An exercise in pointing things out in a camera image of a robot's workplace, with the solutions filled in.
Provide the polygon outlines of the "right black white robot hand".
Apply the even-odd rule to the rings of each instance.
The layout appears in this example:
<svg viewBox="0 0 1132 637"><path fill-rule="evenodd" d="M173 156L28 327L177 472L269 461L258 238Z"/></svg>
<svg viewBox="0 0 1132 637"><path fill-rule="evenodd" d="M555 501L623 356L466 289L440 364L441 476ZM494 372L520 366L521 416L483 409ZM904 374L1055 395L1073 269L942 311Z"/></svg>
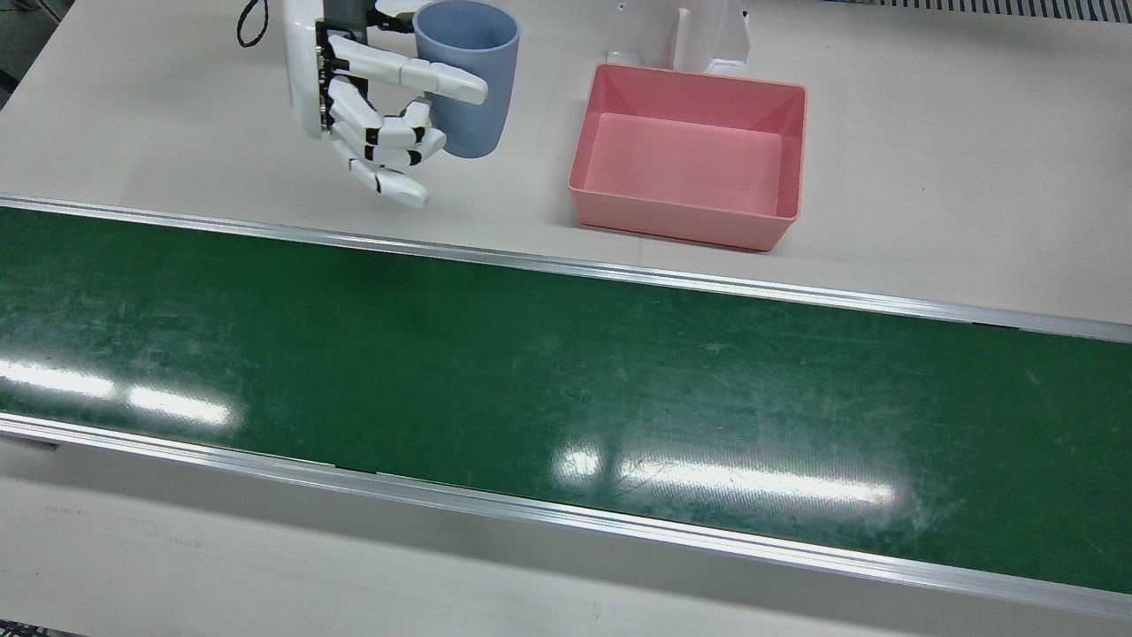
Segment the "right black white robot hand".
<svg viewBox="0 0 1132 637"><path fill-rule="evenodd" d="M369 42L371 31L408 34L420 1L286 1L282 5L288 98L295 122L328 143L361 184L409 207L429 190L408 169L441 150L436 97L479 106L484 78Z"/></svg>

